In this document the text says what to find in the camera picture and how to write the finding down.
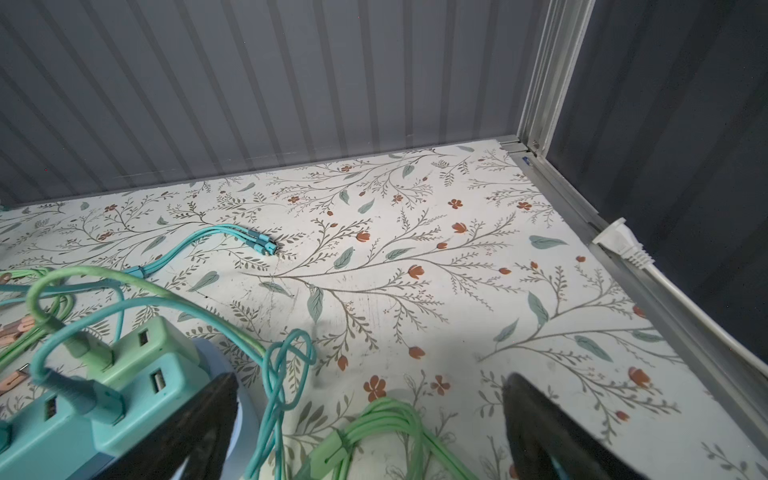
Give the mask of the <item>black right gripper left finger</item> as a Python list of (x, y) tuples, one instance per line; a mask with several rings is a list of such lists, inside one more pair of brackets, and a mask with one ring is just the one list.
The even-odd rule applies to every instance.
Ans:
[(237, 416), (237, 378), (222, 373), (97, 479), (221, 479)]

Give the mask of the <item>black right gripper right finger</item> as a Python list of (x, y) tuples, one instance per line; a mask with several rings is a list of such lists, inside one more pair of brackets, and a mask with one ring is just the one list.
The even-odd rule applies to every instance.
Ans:
[(502, 386), (506, 437), (520, 479), (643, 479), (519, 373)]

